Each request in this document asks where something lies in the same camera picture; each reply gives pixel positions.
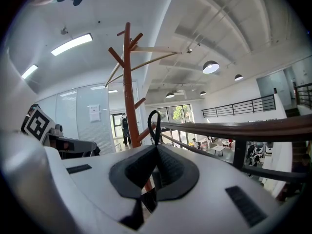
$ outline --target window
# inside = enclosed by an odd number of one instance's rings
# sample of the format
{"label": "window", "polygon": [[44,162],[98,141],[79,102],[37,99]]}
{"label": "window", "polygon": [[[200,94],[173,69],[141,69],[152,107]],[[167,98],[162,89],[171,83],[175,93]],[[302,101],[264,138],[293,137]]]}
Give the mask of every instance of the window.
{"label": "window", "polygon": [[168,114],[167,114],[167,108],[157,108],[157,111],[160,114],[160,121],[161,122],[168,122]]}
{"label": "window", "polygon": [[120,124],[121,116],[122,116],[122,113],[110,115],[113,137],[122,137],[123,136],[122,128],[121,128],[121,124]]}
{"label": "window", "polygon": [[183,112],[184,112],[184,118],[185,122],[192,122],[192,112],[191,112],[191,107],[189,105],[183,105]]}
{"label": "window", "polygon": [[182,106],[168,107],[169,122],[185,123]]}
{"label": "window", "polygon": [[[180,105],[175,107],[164,107],[157,108],[160,113],[161,122],[172,122],[172,123],[186,123],[193,122],[192,112],[190,105]],[[178,131],[178,130],[168,130],[163,132],[164,135],[167,135],[171,138],[176,139],[185,144],[192,142],[192,139],[195,137],[194,134]],[[163,137],[162,141],[166,144],[172,143],[169,139]]]}

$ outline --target black vent slot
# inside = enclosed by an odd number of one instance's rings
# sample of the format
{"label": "black vent slot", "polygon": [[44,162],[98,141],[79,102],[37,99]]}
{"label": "black vent slot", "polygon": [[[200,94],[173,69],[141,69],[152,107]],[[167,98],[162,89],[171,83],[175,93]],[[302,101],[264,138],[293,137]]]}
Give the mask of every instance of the black vent slot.
{"label": "black vent slot", "polygon": [[250,227],[260,223],[267,216],[238,186],[225,189],[233,203]]}
{"label": "black vent slot", "polygon": [[91,166],[85,164],[81,166],[69,167],[69,168],[66,168],[66,170],[68,171],[69,174],[75,174],[75,173],[79,173],[85,170],[89,170],[91,168],[92,168]]}

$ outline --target tree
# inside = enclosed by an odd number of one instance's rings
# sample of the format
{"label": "tree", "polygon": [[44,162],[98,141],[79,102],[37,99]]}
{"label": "tree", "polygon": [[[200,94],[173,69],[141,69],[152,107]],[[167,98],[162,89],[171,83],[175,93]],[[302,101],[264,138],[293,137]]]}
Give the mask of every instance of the tree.
{"label": "tree", "polygon": [[[188,105],[183,105],[183,110],[184,110],[185,116],[188,117],[189,116]],[[177,106],[174,110],[174,116],[172,117],[172,119],[175,119],[175,120],[183,119],[182,114],[183,114],[182,106]]]}

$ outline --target desk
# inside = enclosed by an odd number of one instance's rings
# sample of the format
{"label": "desk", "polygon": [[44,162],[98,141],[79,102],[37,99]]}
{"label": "desk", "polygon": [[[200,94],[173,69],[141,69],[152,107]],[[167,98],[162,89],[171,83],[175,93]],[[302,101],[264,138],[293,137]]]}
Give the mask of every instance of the desk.
{"label": "desk", "polygon": [[224,148],[225,148],[224,146],[219,146],[219,145],[216,145],[215,147],[213,147],[212,149],[214,149],[214,155],[215,155],[215,152],[218,151],[218,156],[223,156]]}

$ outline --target black handle loop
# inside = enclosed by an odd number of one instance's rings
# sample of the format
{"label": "black handle loop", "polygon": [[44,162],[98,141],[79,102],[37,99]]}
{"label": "black handle loop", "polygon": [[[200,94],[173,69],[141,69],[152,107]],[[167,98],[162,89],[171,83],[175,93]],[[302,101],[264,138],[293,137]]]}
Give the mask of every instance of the black handle loop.
{"label": "black handle loop", "polygon": [[[151,123],[151,120],[152,120],[152,116],[154,114],[157,114],[157,125],[156,125],[156,131],[154,133],[153,129],[152,129],[152,123]],[[157,110],[153,110],[150,115],[148,116],[148,121],[147,121],[147,124],[148,124],[148,129],[150,130],[150,134],[154,140],[154,143],[155,145],[157,146],[158,143],[159,143],[159,138],[160,138],[160,113],[157,111]]]}

